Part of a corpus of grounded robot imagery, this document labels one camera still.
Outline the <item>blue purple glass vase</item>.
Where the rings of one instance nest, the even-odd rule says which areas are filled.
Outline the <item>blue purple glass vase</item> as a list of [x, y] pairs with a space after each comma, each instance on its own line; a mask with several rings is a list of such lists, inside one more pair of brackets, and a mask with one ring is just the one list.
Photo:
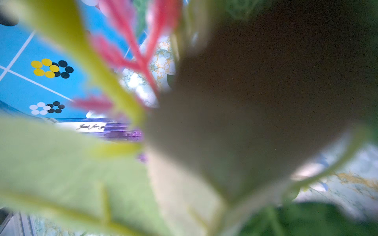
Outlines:
[[[108, 118], [72, 118], [72, 119], [56, 119], [54, 125], [82, 133], [86, 136], [99, 138], [107, 143], [140, 143], [143, 141], [143, 133], [139, 129], [130, 129], [129, 123], [117, 122]], [[92, 148], [89, 154], [93, 157], [122, 157], [132, 156], [140, 162], [147, 162], [146, 155], [141, 151], [127, 153], [120, 148], [114, 148], [110, 145], [101, 145]]]

